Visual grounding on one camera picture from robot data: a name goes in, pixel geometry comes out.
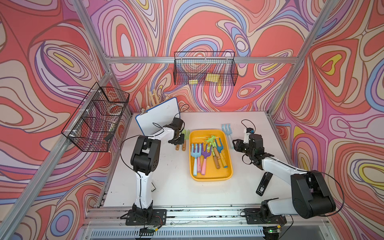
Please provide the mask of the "green hand fork wooden handle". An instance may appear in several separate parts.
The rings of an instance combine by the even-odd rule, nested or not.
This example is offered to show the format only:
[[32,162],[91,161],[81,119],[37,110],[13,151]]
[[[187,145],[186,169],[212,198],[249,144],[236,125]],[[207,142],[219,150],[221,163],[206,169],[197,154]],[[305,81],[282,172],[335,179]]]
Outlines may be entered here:
[[182,151],[186,150],[187,140],[189,139],[190,130],[183,130],[182,134],[184,134],[184,142],[182,144]]

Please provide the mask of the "yellow plastic storage tray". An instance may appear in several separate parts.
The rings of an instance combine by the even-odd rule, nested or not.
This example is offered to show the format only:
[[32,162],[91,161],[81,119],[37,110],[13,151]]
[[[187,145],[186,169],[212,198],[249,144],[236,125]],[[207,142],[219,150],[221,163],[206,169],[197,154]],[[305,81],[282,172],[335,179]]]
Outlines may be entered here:
[[[212,135],[216,136],[216,139],[218,144],[220,143],[219,138],[221,138],[221,141],[224,145],[224,157],[226,159],[226,162],[228,164],[227,168],[224,168],[219,152],[217,150],[216,144],[214,148],[215,156],[211,154],[207,158],[207,169],[206,169],[206,175],[203,176],[201,174],[201,165],[203,163],[203,156],[201,155],[198,158],[198,174],[197,176],[193,176],[193,166],[194,166],[194,158],[191,156],[191,144],[200,144],[201,145],[201,153],[202,153],[202,144],[204,144],[204,147],[206,145],[206,140],[208,140]],[[214,182],[214,181],[225,181],[232,177],[233,175],[233,166],[230,156],[230,150],[232,149],[229,146],[229,142],[226,139],[226,135],[221,130],[195,130],[192,131],[189,135],[189,144],[187,145],[189,147],[189,167],[190,167],[190,175],[191,177],[198,182]]]

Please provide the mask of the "green three-prong rake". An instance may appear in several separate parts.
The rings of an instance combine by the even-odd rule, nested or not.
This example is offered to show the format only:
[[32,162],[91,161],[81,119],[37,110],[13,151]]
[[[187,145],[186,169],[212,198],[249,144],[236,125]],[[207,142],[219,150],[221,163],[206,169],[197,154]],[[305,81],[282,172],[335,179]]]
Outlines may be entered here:
[[206,151],[205,151],[205,158],[209,157],[211,154],[215,156],[214,148],[215,148],[215,141],[216,136],[212,135],[208,140],[206,140]]

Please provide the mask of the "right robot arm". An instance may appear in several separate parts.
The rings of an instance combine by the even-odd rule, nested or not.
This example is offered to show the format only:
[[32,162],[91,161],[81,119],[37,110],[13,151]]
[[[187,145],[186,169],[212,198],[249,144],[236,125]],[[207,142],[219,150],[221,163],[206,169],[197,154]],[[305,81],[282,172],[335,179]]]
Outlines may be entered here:
[[336,210],[336,203],[319,171],[305,171],[286,164],[265,152],[261,135],[246,134],[247,140],[233,140],[234,150],[249,157],[251,164],[272,174],[291,187],[291,197],[262,202],[260,214],[264,219],[283,215],[299,215],[304,219],[325,217]]

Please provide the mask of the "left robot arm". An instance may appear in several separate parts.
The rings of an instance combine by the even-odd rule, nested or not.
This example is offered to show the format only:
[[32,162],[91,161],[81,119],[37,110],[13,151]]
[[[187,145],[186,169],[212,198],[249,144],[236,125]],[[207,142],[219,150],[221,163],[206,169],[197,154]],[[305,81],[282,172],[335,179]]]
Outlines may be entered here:
[[133,213],[145,221],[153,215],[152,173],[160,161],[161,144],[181,145],[184,143],[185,123],[181,118],[174,117],[170,124],[160,127],[151,136],[138,136],[131,156],[131,165],[136,173],[137,194],[133,204]]

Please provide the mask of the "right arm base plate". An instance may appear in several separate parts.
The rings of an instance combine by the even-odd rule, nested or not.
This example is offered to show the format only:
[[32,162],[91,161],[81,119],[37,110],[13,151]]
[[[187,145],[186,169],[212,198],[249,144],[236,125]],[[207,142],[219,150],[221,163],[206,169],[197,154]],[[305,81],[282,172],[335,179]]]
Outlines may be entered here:
[[285,225],[287,220],[283,215],[273,215],[266,208],[246,208],[243,210],[248,225]]

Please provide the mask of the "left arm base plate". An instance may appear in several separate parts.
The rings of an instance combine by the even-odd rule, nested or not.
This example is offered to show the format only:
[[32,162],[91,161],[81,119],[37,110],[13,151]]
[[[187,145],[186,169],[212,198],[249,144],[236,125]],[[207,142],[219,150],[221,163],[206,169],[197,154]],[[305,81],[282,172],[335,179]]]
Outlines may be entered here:
[[129,210],[126,218],[126,226],[163,226],[166,224],[166,209],[136,209]]

